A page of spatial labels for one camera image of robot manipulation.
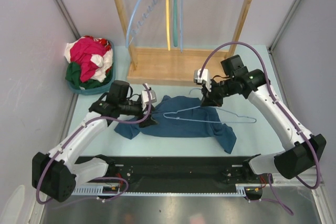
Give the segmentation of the blue t-shirt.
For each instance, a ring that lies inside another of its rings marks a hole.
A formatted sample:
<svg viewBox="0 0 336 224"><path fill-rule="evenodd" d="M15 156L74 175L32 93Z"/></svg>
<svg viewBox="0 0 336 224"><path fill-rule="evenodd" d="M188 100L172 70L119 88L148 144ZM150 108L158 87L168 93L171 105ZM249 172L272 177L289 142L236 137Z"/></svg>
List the blue t-shirt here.
<svg viewBox="0 0 336 224"><path fill-rule="evenodd" d="M179 110L183 105L187 108L197 106L197 99L198 98L189 98L181 95L176 97L165 95L152 113L152 117L158 121L157 125L140 128L137 124L119 123L114 128L114 131L130 140L135 138L139 133L155 137L213 137L224 151L230 154L233 151L237 137L232 127L227 124L169 120L162 115L162 113L166 111Z"/></svg>

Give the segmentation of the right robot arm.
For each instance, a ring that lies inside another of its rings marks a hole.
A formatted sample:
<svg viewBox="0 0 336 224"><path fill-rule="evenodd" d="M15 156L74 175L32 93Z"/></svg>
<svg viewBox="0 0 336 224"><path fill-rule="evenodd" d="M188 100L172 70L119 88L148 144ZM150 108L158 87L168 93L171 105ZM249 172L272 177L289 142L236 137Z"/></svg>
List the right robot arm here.
<svg viewBox="0 0 336 224"><path fill-rule="evenodd" d="M254 183L261 174L280 173L292 179L315 166L320 160L326 140L305 128L275 94L269 79L260 69L249 71L239 55L221 62L229 78L216 82L207 69L194 72L194 82L202 86L202 106L223 105L223 99L241 94L264 116L278 135L283 151L268 155L257 154L246 161L243 179Z"/></svg>

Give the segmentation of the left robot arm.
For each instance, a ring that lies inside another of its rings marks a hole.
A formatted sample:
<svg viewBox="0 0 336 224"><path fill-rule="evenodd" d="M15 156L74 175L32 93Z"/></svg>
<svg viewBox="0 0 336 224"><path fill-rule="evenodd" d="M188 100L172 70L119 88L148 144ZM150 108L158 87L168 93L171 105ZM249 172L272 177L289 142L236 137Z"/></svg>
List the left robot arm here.
<svg viewBox="0 0 336 224"><path fill-rule="evenodd" d="M64 202L79 186L94 180L110 182L115 178L113 161L103 155L77 164L86 147L112 122L153 125L151 112L156 102L155 91L143 84L144 91L137 100L128 94L130 84L115 80L109 92L94 102L85 118L62 142L48 153L38 152L32 159L32 186L36 189L36 201L44 205L51 200Z"/></svg>

